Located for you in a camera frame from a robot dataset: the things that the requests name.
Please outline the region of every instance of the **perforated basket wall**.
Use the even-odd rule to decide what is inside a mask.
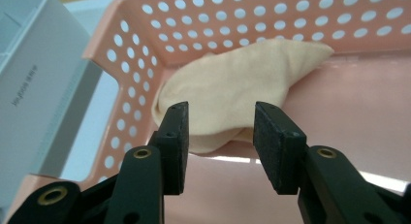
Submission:
[[[97,30],[84,57],[120,92],[85,187],[146,143],[155,92],[178,66],[268,38],[321,41],[336,53],[407,49],[411,0],[115,0]]]

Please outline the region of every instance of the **beige cloth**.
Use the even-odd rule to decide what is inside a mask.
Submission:
[[[289,87],[332,53],[320,43],[266,40],[200,58],[157,91],[154,121],[160,124],[169,106],[188,101],[190,152],[212,152],[230,140],[252,142],[256,101],[281,107]]]

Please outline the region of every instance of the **folded towel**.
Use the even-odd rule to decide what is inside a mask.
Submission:
[[[332,53],[320,43],[266,40],[208,55],[160,87],[152,116],[160,124],[169,106],[188,101],[190,152],[212,152],[230,140],[252,142],[256,101],[281,107],[289,87]]]

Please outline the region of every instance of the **pink plastic basket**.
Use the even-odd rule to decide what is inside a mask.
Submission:
[[[79,184],[86,188],[116,174],[125,151],[147,142],[156,129],[150,111],[154,95],[176,69],[208,52],[222,53],[264,39],[320,41],[335,50],[320,67],[324,70],[292,87],[284,105],[312,143],[340,143],[329,127],[349,120],[335,114],[361,116],[361,109],[378,105],[379,95],[392,99],[374,115],[411,117],[406,74],[411,66],[410,17],[411,0],[115,0],[83,56],[110,73],[120,89],[92,172]],[[387,90],[384,84],[398,84],[406,92]],[[350,96],[361,89],[372,97]],[[344,110],[344,102],[351,104],[349,110]],[[323,117],[321,124],[314,117]],[[374,136],[390,129],[377,126],[372,118],[367,121],[350,128],[369,125]],[[398,144],[407,145],[407,131],[400,133]],[[363,143],[364,138],[353,141]],[[378,144],[385,147],[384,140]],[[108,158],[113,166],[105,165]]]

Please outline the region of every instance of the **cloth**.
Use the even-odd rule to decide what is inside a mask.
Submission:
[[[288,89],[333,53],[320,43],[265,40],[197,59],[157,91],[152,116],[189,103],[190,152],[208,153],[231,140],[252,142],[257,101],[281,107]]]

